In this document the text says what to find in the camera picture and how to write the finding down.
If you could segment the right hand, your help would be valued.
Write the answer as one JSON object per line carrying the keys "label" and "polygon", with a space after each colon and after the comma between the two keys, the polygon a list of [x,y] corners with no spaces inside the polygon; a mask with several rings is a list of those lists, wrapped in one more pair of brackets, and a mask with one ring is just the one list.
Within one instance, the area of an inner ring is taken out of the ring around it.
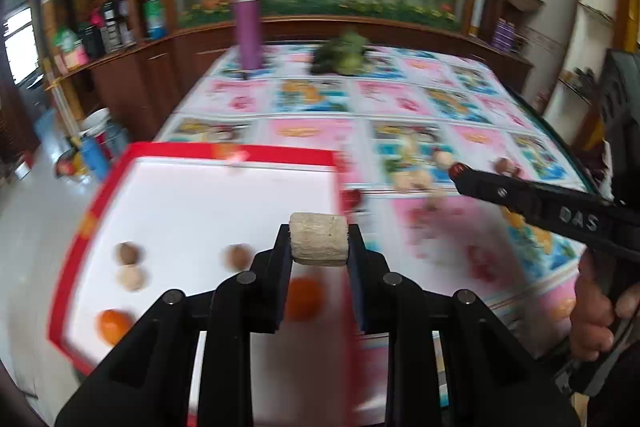
{"label": "right hand", "polygon": [[570,314],[570,351],[579,361],[592,362],[614,345],[610,326],[615,319],[630,320],[639,306],[639,285],[629,287],[613,305],[597,284],[590,251],[578,265],[576,303]]}

